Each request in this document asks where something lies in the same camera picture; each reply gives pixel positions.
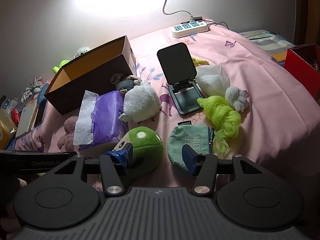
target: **box logo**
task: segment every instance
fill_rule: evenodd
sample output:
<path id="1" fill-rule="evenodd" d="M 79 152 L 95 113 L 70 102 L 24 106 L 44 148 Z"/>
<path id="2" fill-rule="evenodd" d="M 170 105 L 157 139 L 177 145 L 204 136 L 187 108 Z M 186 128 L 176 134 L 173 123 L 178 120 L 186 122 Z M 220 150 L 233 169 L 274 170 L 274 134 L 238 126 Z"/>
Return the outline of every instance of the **box logo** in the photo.
<path id="1" fill-rule="evenodd" d="M 121 73 L 116 73 L 111 77 L 111 83 L 116 85 L 118 84 L 120 81 L 124 80 L 124 75 Z"/>

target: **white tissue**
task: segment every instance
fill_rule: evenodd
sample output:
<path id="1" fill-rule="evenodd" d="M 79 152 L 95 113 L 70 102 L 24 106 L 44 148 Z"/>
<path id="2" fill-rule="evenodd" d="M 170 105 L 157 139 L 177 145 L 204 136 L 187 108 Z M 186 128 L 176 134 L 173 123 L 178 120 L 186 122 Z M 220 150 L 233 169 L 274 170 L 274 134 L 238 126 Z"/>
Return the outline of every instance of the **white tissue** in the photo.
<path id="1" fill-rule="evenodd" d="M 248 97 L 249 93 L 246 90 L 241 90 L 235 86 L 228 87 L 225 94 L 225 100 L 231 101 L 237 112 L 243 112 L 248 107 Z"/>
<path id="2" fill-rule="evenodd" d="M 82 99 L 78 121 L 76 122 L 74 145 L 90 144 L 93 142 L 93 133 L 91 132 L 91 113 L 96 104 L 96 98 L 99 95 L 90 91 L 85 91 Z"/>

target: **teal pouch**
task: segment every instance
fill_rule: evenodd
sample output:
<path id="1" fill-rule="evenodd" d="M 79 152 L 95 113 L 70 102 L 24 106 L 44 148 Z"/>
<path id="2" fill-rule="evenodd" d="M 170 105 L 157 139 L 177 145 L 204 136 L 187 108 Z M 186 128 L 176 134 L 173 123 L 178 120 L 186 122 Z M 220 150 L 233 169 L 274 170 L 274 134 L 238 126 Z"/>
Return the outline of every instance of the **teal pouch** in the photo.
<path id="1" fill-rule="evenodd" d="M 187 171 L 182 159 L 182 146 L 190 145 L 197 153 L 212 152 L 213 128 L 199 125 L 180 125 L 173 128 L 167 141 L 167 154 L 172 165 L 177 165 Z"/>

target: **brown teddy bear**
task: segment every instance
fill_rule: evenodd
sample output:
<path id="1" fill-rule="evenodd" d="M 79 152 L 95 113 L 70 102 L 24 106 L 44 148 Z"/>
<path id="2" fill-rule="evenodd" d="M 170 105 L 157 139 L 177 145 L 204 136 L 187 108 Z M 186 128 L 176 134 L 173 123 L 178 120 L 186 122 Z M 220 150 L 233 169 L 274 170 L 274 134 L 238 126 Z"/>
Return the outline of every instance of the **brown teddy bear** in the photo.
<path id="1" fill-rule="evenodd" d="M 64 130 L 66 134 L 63 135 L 57 142 L 58 148 L 61 152 L 73 152 L 73 137 L 75 135 L 76 121 L 78 120 L 77 116 L 69 117 L 64 122 Z"/>

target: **brown box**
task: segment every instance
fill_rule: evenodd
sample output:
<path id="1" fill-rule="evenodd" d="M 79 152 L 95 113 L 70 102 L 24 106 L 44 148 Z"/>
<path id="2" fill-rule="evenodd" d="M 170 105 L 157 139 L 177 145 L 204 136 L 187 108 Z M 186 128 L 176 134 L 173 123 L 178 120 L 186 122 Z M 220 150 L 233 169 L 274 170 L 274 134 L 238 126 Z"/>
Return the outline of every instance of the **brown box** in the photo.
<path id="1" fill-rule="evenodd" d="M 116 84 L 136 75 L 136 59 L 127 36 L 103 44 L 60 68 L 45 97 L 60 114 L 81 106 L 85 90 L 103 95 Z"/>

